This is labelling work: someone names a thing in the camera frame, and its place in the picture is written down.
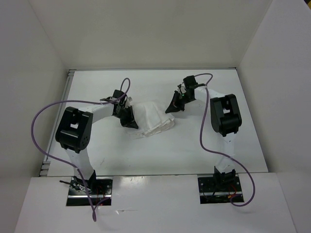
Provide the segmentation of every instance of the red wire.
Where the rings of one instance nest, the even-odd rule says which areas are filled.
[[[234,189],[234,194],[237,193],[237,189],[235,188],[235,186],[232,184],[231,187]]]
[[[104,189],[102,188],[102,193],[103,193],[103,198],[105,197],[105,192],[104,192]]]
[[[96,204],[98,203],[98,188],[96,188]]]

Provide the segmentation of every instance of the white cloth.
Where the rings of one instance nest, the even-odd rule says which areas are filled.
[[[131,138],[148,137],[174,125],[174,116],[166,114],[164,104],[156,100],[133,104],[133,113],[138,130],[128,129]]]

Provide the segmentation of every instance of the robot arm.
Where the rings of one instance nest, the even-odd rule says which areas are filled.
[[[109,103],[123,94],[115,90],[112,97],[102,99],[102,105],[66,108],[56,131],[56,141],[65,149],[70,162],[79,168],[91,191],[96,189],[96,173],[90,164],[86,147],[90,142],[92,124],[105,117],[115,116],[120,119],[122,126],[138,129],[126,95],[115,103]],[[74,169],[74,181],[83,184],[77,169]]]
[[[198,84],[194,76],[183,79],[183,85],[177,86],[173,99],[166,113],[185,110],[185,104],[194,100],[206,103],[207,92],[205,84]],[[222,151],[234,156],[234,139],[242,124],[241,114],[236,96],[224,95],[208,89],[210,99],[210,115],[213,130],[223,136]],[[215,166],[217,180],[230,182],[235,176],[232,160],[221,157]]]

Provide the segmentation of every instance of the purple cable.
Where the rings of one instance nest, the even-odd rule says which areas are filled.
[[[208,93],[207,85],[208,85],[208,83],[212,80],[213,75],[210,74],[210,73],[203,73],[203,74],[197,74],[197,75],[195,75],[195,77],[200,76],[200,75],[210,75],[210,76],[211,76],[210,79],[208,80],[208,82],[206,83],[206,93],[207,93],[207,97],[206,97],[206,106],[205,106],[205,110],[204,110],[204,114],[203,114],[203,119],[202,119],[202,124],[201,124],[201,129],[200,129],[200,145],[201,145],[201,147],[202,147],[205,151],[207,151],[207,152],[214,153],[214,154],[219,154],[219,155],[222,155],[222,156],[224,156],[224,157],[227,157],[227,158],[231,159],[232,161],[236,162],[238,165],[240,165],[240,166],[246,171],[246,173],[248,174],[249,178],[251,179],[251,182],[252,182],[252,185],[253,185],[253,194],[252,194],[251,198],[248,200],[248,202],[246,202],[246,203],[244,203],[244,204],[241,204],[241,205],[237,205],[237,204],[235,204],[235,203],[232,201],[232,199],[233,199],[234,197],[236,197],[237,195],[235,195],[235,196],[233,196],[233,197],[230,198],[230,202],[231,202],[231,204],[233,204],[234,206],[238,206],[238,207],[246,206],[246,205],[248,205],[248,204],[254,199],[254,196],[255,196],[255,182],[254,182],[254,180],[253,180],[253,177],[252,177],[251,173],[250,173],[250,172],[247,170],[247,168],[246,168],[243,164],[241,164],[238,160],[232,158],[231,156],[229,156],[229,155],[227,155],[227,154],[225,154],[225,153],[221,153],[221,152],[218,152],[218,151],[209,150],[209,149],[207,149],[207,148],[203,145],[202,135],[203,135],[204,122],[205,122],[205,118],[206,118],[206,115],[207,115],[208,101],[209,101],[209,93]]]
[[[35,135],[34,135],[35,121],[36,121],[36,119],[38,118],[38,116],[39,116],[44,110],[46,110],[47,108],[49,108],[49,107],[51,107],[51,106],[54,106],[54,105],[56,105],[56,104],[60,104],[60,103],[75,102],[75,103],[89,103],[89,104],[98,104],[98,105],[99,105],[99,104],[104,105],[104,104],[108,104],[108,103],[115,103],[115,102],[119,101],[120,99],[122,99],[122,98],[127,94],[128,90],[130,89],[130,86],[131,86],[131,81],[130,81],[130,79],[129,79],[129,78],[125,78],[125,79],[123,80],[122,84],[125,82],[125,80],[128,81],[128,87],[127,87],[125,93],[124,93],[122,96],[120,96],[119,98],[117,98],[116,100],[113,100],[113,101],[111,101],[111,102],[102,102],[102,103],[100,103],[100,102],[91,102],[91,101],[84,101],[84,100],[62,100],[62,101],[57,101],[57,102],[48,104],[47,106],[43,107],[39,112],[37,112],[37,114],[34,116],[33,121],[32,121],[32,123],[31,123],[31,130],[30,130],[30,131],[31,131],[31,138],[32,138],[32,140],[33,140],[33,143],[34,143],[35,147],[37,147],[37,149],[38,149],[41,153],[43,153],[44,155],[46,155],[46,156],[48,156],[48,157],[51,157],[52,159],[55,159],[55,160],[57,160],[57,161],[63,162],[63,163],[65,163],[65,164],[68,164],[68,165],[70,165],[70,166],[72,166],[72,167],[74,167],[74,168],[77,169],[78,173],[79,173],[80,176],[81,176],[81,180],[82,180],[82,182],[83,182],[83,185],[84,185],[84,187],[85,187],[85,189],[86,189],[87,199],[88,199],[88,202],[89,202],[89,204],[90,204],[90,206],[91,206],[91,208],[92,208],[92,211],[93,211],[92,217],[93,217],[93,221],[94,221],[94,222],[96,222],[96,220],[97,220],[97,219],[96,219],[96,213],[95,213],[96,208],[97,208],[102,202],[104,202],[105,200],[107,200],[108,198],[102,199],[102,200],[101,200],[100,202],[98,202],[98,203],[96,204],[96,206],[94,207],[94,205],[93,205],[93,203],[92,203],[92,199],[91,199],[90,194],[89,194],[88,189],[87,189],[87,183],[86,183],[86,181],[85,181],[85,179],[84,179],[84,177],[83,177],[82,172],[79,170],[79,168],[78,168],[75,164],[73,164],[73,163],[71,163],[71,162],[68,162],[68,161],[66,161],[66,160],[63,160],[63,159],[60,159],[60,158],[57,158],[57,157],[54,157],[54,156],[48,154],[47,152],[45,152],[45,151],[37,144],[37,141],[35,140]]]
[[[121,83],[120,91],[122,91],[122,87],[123,87],[124,82],[125,82],[125,79]]]

